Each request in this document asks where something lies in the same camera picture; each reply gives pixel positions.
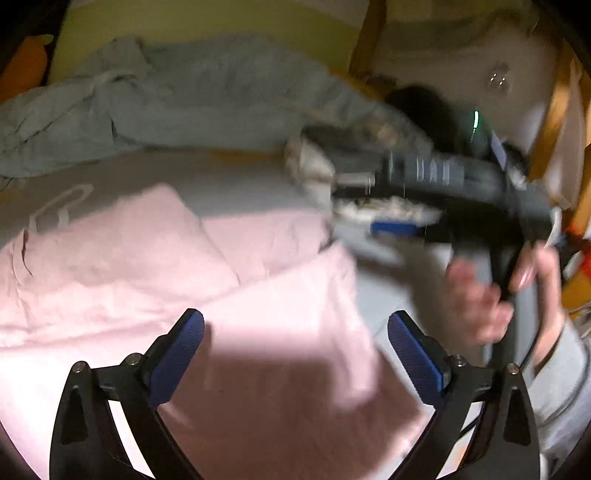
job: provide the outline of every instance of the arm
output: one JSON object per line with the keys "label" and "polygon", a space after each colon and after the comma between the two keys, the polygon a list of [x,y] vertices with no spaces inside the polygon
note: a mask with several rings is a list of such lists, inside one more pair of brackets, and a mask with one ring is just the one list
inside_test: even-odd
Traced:
{"label": "arm", "polygon": [[[580,439],[591,419],[591,341],[581,340],[561,306],[560,267],[556,251],[537,245],[524,250],[511,280],[518,291],[537,276],[541,299],[541,336],[532,361],[536,378],[530,398],[541,451],[560,463]],[[452,318],[468,344],[496,342],[511,320],[512,307],[500,300],[498,286],[476,282],[469,262],[454,260],[447,269]]]}

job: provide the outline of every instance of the fingers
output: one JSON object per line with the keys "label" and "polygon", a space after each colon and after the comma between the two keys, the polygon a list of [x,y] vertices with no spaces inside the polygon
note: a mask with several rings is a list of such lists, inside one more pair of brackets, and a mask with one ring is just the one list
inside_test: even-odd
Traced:
{"label": "fingers", "polygon": [[515,271],[509,282],[509,290],[516,293],[531,285],[534,279],[534,253],[529,245],[521,250]]}
{"label": "fingers", "polygon": [[484,286],[476,279],[476,266],[456,259],[447,268],[446,280],[458,334],[470,345],[499,341],[513,315],[501,300],[498,285]]}
{"label": "fingers", "polygon": [[560,262],[555,248],[546,247],[539,242],[534,247],[533,258],[538,277],[542,281],[560,281]]}

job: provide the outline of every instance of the orange pillow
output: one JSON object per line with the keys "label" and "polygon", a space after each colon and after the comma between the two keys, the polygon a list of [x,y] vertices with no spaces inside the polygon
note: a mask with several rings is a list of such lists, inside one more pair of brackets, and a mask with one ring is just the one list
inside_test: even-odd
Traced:
{"label": "orange pillow", "polygon": [[41,39],[27,37],[0,75],[0,104],[41,85],[47,68],[47,53]]}

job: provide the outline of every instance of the gray sweater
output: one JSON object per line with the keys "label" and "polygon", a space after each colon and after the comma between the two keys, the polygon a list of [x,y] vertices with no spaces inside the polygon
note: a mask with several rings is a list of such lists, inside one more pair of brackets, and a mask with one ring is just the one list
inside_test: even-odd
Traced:
{"label": "gray sweater", "polygon": [[582,339],[567,322],[530,386],[540,448],[551,466],[562,463],[591,419],[591,339]]}

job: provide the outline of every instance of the pink fabric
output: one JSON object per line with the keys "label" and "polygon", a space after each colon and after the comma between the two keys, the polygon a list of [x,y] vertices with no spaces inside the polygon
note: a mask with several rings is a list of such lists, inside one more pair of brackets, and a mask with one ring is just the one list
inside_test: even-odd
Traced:
{"label": "pink fabric", "polygon": [[200,221],[167,186],[23,232],[0,251],[0,422],[47,479],[71,365],[143,352],[195,307],[206,339],[160,413],[205,478],[370,475],[428,417],[374,349],[354,263],[327,240],[314,212]]}

